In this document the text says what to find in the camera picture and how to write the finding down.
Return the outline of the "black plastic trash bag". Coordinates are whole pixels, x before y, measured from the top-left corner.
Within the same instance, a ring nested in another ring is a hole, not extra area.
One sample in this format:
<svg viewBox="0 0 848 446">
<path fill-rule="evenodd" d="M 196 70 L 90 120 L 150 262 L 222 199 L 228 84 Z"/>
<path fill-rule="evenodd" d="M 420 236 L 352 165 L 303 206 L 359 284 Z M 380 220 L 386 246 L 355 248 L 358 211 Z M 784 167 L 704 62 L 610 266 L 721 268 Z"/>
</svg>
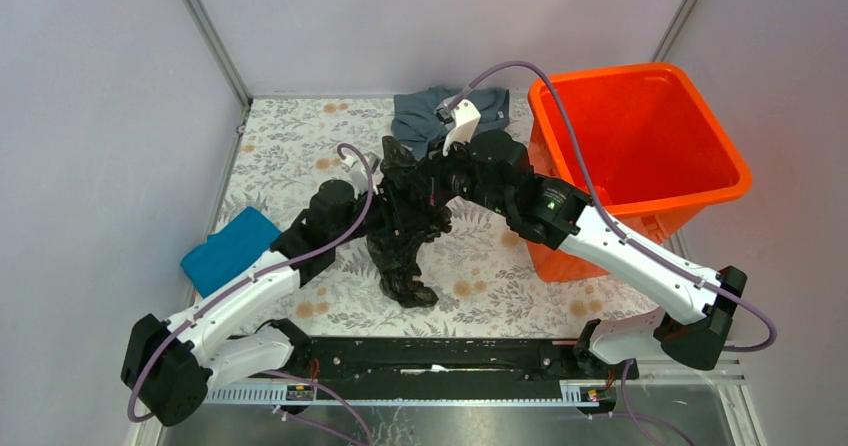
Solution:
<svg viewBox="0 0 848 446">
<path fill-rule="evenodd" d="M 396 138 L 382 138 L 382 179 L 376 207 L 378 227 L 366 235 L 368 254 L 380 276 L 381 292 L 403 308 L 430 308 L 438 295 L 421 280 L 418 253 L 451 231 L 451 212 L 432 200 L 432 172 Z"/>
</svg>

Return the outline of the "orange plastic trash bin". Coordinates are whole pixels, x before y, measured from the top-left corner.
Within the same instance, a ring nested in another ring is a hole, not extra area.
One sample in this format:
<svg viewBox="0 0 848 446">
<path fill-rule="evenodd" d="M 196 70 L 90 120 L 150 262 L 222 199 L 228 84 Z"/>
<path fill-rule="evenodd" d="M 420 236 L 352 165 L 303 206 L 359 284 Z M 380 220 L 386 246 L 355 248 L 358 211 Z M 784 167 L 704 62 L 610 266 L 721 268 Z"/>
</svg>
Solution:
<svg viewBox="0 0 848 446">
<path fill-rule="evenodd" d="M 536 80 L 527 99 L 536 172 L 584 189 L 662 244 L 704 208 L 746 194 L 752 175 L 695 84 L 669 63 Z"/>
</svg>

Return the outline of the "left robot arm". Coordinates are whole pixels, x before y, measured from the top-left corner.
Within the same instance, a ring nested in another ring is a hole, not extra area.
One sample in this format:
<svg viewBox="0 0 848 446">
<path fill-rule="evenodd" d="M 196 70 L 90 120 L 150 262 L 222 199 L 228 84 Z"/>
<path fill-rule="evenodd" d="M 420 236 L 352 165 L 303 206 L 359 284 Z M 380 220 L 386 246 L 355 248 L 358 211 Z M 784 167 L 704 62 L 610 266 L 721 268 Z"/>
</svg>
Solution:
<svg viewBox="0 0 848 446">
<path fill-rule="evenodd" d="M 267 370 L 296 377 L 310 351 L 286 332 L 265 327 L 232 338 L 241 321 L 293 294 L 335 259 L 338 246 L 360 236 L 376 210 L 371 184 L 359 198 L 344 181 L 328 181 L 310 208 L 282 230 L 246 207 L 182 260 L 201 300 L 165 319 L 152 314 L 132 326 L 120 378 L 130 391 L 127 418 L 173 426 L 206 394 Z"/>
</svg>

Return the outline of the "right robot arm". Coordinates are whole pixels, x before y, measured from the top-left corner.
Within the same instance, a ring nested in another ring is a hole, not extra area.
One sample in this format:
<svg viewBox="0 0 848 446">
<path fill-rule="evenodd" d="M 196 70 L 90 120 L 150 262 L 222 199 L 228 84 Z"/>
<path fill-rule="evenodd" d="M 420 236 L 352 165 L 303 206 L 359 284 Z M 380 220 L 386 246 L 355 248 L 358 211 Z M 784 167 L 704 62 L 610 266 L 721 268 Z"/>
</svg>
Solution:
<svg viewBox="0 0 848 446">
<path fill-rule="evenodd" d="M 416 172 L 431 202 L 461 197 L 495 212 L 527 242 L 585 260 L 655 303 L 641 315 L 584 326 L 573 352 L 583 376 L 658 354 L 701 371 L 717 365 L 736 310 L 729 297 L 747 281 L 741 270 L 696 265 L 604 217 L 587 193 L 535 172 L 526 147 L 503 131 L 435 146 Z"/>
</svg>

